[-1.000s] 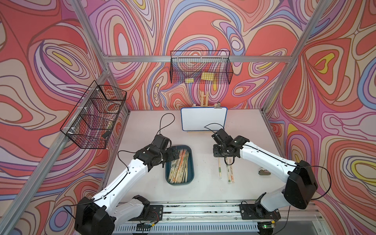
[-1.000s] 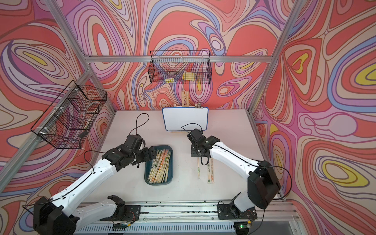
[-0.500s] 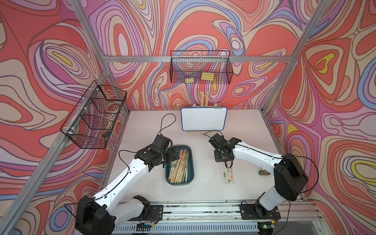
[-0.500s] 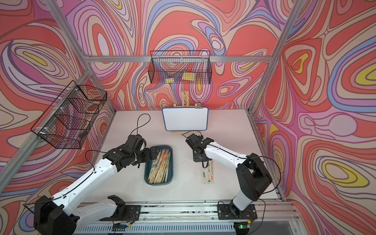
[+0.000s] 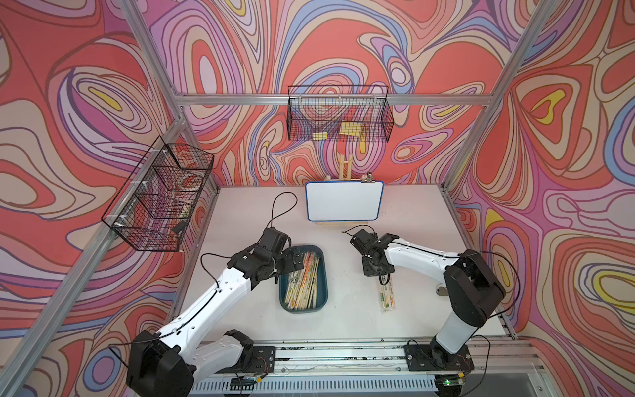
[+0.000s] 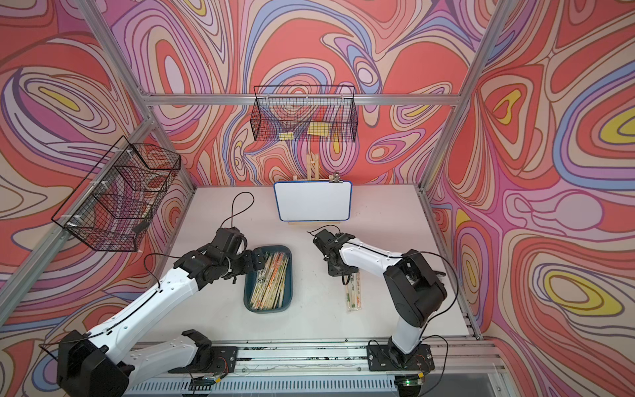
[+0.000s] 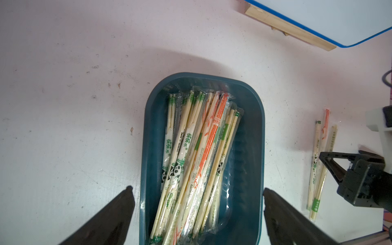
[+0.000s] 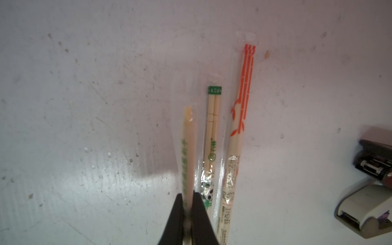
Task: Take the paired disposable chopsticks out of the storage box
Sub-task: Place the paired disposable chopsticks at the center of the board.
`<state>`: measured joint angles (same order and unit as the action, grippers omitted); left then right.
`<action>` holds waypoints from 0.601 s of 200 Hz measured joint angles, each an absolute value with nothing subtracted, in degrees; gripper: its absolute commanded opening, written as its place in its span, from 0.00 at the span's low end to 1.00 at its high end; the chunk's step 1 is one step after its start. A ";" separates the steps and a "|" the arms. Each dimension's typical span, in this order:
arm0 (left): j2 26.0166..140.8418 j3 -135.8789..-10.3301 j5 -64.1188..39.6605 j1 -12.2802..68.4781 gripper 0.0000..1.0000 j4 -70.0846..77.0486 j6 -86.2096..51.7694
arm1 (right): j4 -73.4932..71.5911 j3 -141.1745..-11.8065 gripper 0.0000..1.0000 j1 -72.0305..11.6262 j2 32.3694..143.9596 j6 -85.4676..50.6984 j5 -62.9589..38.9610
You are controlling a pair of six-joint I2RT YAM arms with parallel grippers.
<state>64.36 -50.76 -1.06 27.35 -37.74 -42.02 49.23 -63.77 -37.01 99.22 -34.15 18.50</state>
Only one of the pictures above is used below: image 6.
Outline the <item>green label chopstick pack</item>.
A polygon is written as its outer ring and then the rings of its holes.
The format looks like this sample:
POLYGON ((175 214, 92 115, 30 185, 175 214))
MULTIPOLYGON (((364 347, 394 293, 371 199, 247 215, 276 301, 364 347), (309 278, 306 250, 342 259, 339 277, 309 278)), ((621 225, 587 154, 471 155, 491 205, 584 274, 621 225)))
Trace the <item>green label chopstick pack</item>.
POLYGON ((354 274, 353 274, 353 275, 350 275, 350 278, 351 278, 350 287, 351 287, 351 293, 352 293, 352 286, 353 286, 353 284, 354 284, 354 274))

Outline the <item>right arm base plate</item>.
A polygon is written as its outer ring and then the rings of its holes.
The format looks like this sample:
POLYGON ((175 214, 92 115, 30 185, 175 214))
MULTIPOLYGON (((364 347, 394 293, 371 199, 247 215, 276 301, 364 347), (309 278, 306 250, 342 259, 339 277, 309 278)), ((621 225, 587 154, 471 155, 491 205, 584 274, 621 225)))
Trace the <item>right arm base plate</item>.
POLYGON ((367 363, 371 372, 423 372, 435 369, 428 344, 420 343, 413 352, 403 353, 390 344, 369 342, 366 345, 367 363))

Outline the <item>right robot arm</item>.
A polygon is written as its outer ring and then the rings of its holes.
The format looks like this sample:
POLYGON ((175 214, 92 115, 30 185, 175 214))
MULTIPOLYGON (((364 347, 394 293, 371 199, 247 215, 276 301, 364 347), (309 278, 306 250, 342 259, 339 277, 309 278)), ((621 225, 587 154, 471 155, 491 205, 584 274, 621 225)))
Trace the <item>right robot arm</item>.
POLYGON ((385 251, 363 243, 350 233, 331 233, 325 227, 309 234, 327 263, 329 276, 341 278, 345 286, 360 271, 385 281, 400 316, 388 342, 389 352, 395 360, 413 355, 424 329, 447 298, 446 287, 424 253, 385 251))

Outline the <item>panda print chopstick pack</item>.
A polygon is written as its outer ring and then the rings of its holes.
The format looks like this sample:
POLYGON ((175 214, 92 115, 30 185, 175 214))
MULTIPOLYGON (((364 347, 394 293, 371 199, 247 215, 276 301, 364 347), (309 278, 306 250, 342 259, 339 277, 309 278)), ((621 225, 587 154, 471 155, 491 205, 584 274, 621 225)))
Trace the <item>panda print chopstick pack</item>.
POLYGON ((353 304, 350 282, 351 282, 350 276, 346 276, 343 278, 343 283, 344 283, 345 292, 346 292, 347 312, 352 311, 352 304, 353 304))

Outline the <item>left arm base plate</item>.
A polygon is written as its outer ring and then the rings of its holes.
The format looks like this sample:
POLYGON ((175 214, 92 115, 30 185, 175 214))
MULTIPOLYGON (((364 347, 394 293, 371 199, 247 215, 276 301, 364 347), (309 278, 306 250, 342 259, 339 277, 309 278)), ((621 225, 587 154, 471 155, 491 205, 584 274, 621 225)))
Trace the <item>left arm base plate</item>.
POLYGON ((169 370, 170 374, 233 373, 236 366, 237 347, 210 346, 198 349, 193 361, 185 367, 169 370))

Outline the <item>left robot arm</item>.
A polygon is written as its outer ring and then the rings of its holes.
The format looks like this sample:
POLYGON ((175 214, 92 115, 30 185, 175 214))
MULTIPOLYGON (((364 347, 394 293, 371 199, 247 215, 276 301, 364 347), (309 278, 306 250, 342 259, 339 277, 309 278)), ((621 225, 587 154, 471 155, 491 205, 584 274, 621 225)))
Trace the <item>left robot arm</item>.
POLYGON ((211 341, 193 329, 151 347, 135 345, 214 281, 234 281, 263 269, 265 253, 247 245, 238 228, 218 228, 211 243, 177 258, 153 289, 88 332, 69 332, 59 343, 57 385, 69 396, 122 396, 168 372, 227 374, 228 361, 218 358, 211 341))

